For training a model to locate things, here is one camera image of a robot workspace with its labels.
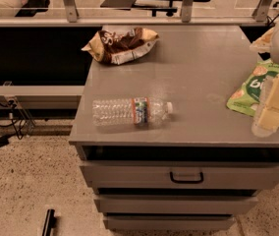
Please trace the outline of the grey drawer cabinet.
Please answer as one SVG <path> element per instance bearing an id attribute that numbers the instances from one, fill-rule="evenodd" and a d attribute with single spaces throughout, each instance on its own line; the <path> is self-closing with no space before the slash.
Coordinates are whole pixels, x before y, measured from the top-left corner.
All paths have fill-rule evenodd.
<path id="1" fill-rule="evenodd" d="M 161 26 L 141 59 L 90 66 L 70 135 L 81 171 L 109 229 L 222 230 L 279 183 L 279 131 L 251 132 L 226 103 L 257 57 L 237 26 Z M 159 96 L 173 116 L 159 127 L 98 127 L 97 99 Z M 175 184 L 169 173 L 203 173 Z"/>

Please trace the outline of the green snack bag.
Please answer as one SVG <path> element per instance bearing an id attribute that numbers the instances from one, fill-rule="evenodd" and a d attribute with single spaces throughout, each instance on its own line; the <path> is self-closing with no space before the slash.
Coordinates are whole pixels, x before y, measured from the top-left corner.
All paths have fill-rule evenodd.
<path id="1" fill-rule="evenodd" d="M 227 107 L 253 117 L 258 108 L 268 108 L 266 99 L 278 74 L 279 65 L 273 63 L 271 59 L 258 62 L 250 76 L 228 99 Z"/>

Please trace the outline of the metal railing frame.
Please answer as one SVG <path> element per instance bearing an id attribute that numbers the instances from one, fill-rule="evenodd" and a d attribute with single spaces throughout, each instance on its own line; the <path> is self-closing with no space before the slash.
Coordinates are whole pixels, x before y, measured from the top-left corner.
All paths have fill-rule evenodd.
<path id="1" fill-rule="evenodd" d="M 174 1 L 177 12 L 168 17 L 158 11 L 153 17 L 149 10 L 130 11 L 101 8 L 104 0 L 28 0 L 18 14 L 32 17 L 43 13 L 42 19 L 64 20 L 68 23 L 89 24 L 194 24 L 194 25 L 264 25 L 273 0 L 210 0 L 184 5 Z M 137 0 L 137 4 L 168 6 L 168 1 Z"/>

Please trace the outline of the black floor bracket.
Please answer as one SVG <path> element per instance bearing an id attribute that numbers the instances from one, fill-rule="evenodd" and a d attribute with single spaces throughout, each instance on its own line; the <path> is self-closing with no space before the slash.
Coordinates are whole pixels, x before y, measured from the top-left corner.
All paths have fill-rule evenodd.
<path id="1" fill-rule="evenodd" d="M 54 214 L 54 209 L 49 209 L 47 211 L 41 236 L 50 236 L 56 221 Z"/>

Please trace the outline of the brown chip bag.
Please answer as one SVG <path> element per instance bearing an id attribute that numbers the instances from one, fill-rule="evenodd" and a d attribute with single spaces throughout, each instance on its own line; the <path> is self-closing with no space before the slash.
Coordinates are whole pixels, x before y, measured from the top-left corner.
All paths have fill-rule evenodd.
<path id="1" fill-rule="evenodd" d="M 99 30 L 82 48 L 99 63 L 122 65 L 146 55 L 155 45 L 159 35 L 146 28 L 133 28 L 123 33 Z"/>

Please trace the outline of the clear plastic water bottle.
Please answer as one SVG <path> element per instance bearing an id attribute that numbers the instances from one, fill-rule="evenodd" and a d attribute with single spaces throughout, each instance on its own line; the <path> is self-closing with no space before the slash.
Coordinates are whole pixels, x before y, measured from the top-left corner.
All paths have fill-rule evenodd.
<path id="1" fill-rule="evenodd" d="M 92 103 L 96 126 L 160 124 L 173 113 L 173 104 L 155 97 L 97 99 Z"/>

